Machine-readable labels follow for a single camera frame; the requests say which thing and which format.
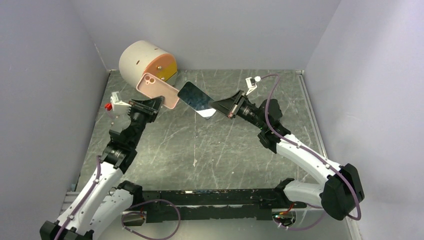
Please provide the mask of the black screen white phone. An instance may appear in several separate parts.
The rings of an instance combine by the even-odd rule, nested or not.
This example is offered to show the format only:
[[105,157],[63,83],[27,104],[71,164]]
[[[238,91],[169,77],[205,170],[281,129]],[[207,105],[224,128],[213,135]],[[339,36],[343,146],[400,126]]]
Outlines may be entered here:
[[177,96],[206,120],[209,120],[216,113],[216,110],[210,106],[210,103],[214,100],[190,81],[183,85]]

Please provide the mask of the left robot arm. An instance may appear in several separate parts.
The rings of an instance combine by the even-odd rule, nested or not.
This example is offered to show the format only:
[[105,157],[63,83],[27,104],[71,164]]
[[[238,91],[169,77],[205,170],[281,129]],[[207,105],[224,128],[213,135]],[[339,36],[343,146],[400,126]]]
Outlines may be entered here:
[[96,157],[96,168],[89,181],[55,222],[42,225],[41,239],[97,240],[124,210],[142,206],[143,188],[137,184],[122,183],[112,195],[109,191],[134,161],[146,125],[155,121],[164,101],[163,96],[123,101],[118,92],[111,94],[106,111],[127,115],[130,123],[127,127],[118,122],[112,125],[110,140]]

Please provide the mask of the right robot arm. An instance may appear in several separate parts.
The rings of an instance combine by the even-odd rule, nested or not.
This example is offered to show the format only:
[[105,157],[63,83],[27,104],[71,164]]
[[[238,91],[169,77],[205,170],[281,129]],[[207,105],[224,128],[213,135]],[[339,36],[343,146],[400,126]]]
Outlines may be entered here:
[[258,138],[266,149],[291,160],[316,180],[316,184],[294,179],[283,181],[281,190],[274,195],[278,206],[286,208],[292,202],[303,202],[322,208],[339,221],[346,217],[361,219],[359,204],[365,194],[357,168],[329,160],[302,143],[281,124],[283,114],[276,99],[264,100],[256,106],[240,90],[208,105],[229,119],[240,117],[259,128]]

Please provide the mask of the pink phone case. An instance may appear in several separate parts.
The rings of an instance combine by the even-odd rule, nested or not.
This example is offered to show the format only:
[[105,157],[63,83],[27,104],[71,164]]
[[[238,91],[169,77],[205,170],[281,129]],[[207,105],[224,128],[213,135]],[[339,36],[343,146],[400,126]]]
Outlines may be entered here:
[[148,72],[142,75],[135,88],[150,99],[164,97],[162,105],[170,110],[174,109],[180,100],[179,91],[175,87]]

